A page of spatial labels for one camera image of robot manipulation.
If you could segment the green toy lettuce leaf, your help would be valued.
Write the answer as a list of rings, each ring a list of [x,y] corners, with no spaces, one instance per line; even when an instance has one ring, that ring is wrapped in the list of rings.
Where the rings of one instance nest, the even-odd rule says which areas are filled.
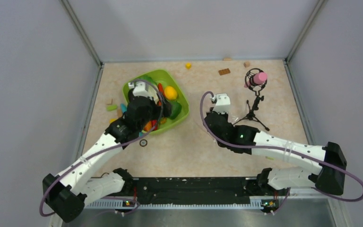
[[[157,86],[157,83],[149,75],[142,75],[139,77],[139,79],[146,80],[146,81],[150,82],[151,84]]]

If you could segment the yellow toy lemon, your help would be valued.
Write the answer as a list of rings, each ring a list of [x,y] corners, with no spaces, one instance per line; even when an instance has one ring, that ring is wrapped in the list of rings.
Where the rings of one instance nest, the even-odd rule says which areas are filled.
[[[164,95],[167,100],[173,101],[178,97],[178,92],[172,86],[166,86],[164,89]]]

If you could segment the orange toy carrot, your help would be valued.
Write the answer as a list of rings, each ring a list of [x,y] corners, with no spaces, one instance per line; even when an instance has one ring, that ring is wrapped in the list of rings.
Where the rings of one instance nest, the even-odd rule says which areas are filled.
[[[164,99],[164,89],[163,89],[163,85],[161,83],[157,84],[157,88],[160,92],[161,98]]]

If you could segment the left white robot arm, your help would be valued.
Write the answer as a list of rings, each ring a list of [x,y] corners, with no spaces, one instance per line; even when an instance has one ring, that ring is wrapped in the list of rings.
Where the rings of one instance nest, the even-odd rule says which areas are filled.
[[[92,177],[113,156],[141,139],[140,133],[149,122],[170,117],[172,107],[165,99],[157,105],[152,97],[133,98],[122,116],[109,124],[85,154],[61,172],[44,177],[40,207],[48,205],[53,215],[69,223],[95,200],[115,192],[130,194],[133,183],[121,174],[111,173],[100,179]]]

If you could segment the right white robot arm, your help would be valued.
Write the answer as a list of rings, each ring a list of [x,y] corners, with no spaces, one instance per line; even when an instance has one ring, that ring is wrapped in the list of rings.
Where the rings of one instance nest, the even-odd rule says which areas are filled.
[[[328,142],[325,146],[306,145],[284,140],[248,125],[233,125],[227,114],[201,113],[204,127],[218,146],[234,153],[265,156],[294,165],[291,169],[264,171],[259,191],[271,195],[288,187],[314,187],[331,195],[344,192],[347,160],[341,147]]]

